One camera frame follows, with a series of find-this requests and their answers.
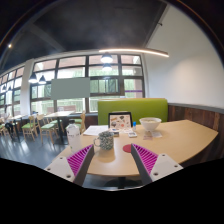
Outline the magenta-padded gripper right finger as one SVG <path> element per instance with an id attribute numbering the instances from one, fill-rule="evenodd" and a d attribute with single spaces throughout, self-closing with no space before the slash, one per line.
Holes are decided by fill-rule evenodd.
<path id="1" fill-rule="evenodd" d="M 142 183 L 150 184 L 182 169 L 182 166 L 167 154 L 156 153 L 136 144 L 131 145 L 131 154 L 137 165 Z"/>

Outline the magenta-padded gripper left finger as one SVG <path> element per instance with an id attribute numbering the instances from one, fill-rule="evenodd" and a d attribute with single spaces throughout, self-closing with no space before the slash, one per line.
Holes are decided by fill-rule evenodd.
<path id="1" fill-rule="evenodd" d="M 77 152 L 68 150 L 67 154 L 59 154 L 45 171 L 82 186 L 93 156 L 93 145 L 88 145 Z"/>

